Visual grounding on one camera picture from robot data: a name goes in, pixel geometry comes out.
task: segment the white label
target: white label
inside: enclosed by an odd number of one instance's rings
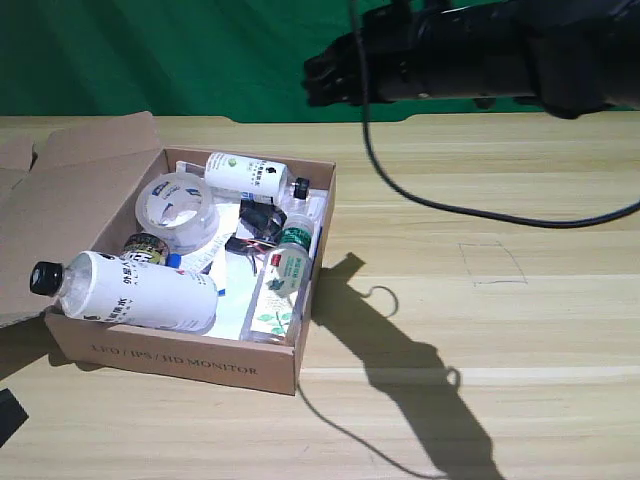
[[[240,193],[244,200],[274,203],[280,194],[285,165],[228,153],[212,153],[207,161],[205,181],[211,187]]]
[[[286,336],[308,261],[309,257],[295,250],[271,252],[251,320],[252,332]]]
[[[95,252],[83,254],[91,257],[93,279],[76,318],[197,331],[215,317],[218,294],[206,275]]]

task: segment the small plastic bottle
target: small plastic bottle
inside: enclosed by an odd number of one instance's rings
[[[183,332],[210,328],[218,303],[207,275],[89,251],[66,268],[38,262],[30,289],[57,296],[69,318]]]
[[[204,180],[214,195],[277,207],[288,198],[306,200],[309,195],[309,180],[295,177],[285,164],[229,153],[209,156]]]
[[[313,231],[313,221],[306,215],[288,217],[280,243],[269,252],[258,276],[241,340],[295,344],[311,275]]]

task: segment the tape roll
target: tape roll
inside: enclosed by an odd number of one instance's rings
[[[218,218],[210,187],[192,173],[168,173],[138,195],[136,218],[180,255],[198,250],[216,233]]]

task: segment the wood grain surface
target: wood grain surface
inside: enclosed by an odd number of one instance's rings
[[[0,118],[0,141],[96,118]],[[0,478],[636,479],[640,214],[550,231],[420,207],[355,124],[158,118],[167,145],[338,164],[301,390],[258,393],[67,362],[39,320],[0,330],[30,415]],[[549,219],[635,202],[640,114],[376,124],[406,188]]]

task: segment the cardboard box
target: cardboard box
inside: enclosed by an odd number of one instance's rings
[[[119,254],[139,230],[134,204],[142,188],[179,160],[203,165],[210,151],[163,147],[147,112],[55,132],[33,168],[31,151],[24,138],[0,149],[0,325],[45,311],[49,330],[73,361],[295,394],[333,212],[334,164],[257,156],[286,163],[313,188],[328,191],[303,325],[288,347],[73,320],[51,299],[32,294],[29,275],[39,260],[68,264],[82,250]]]

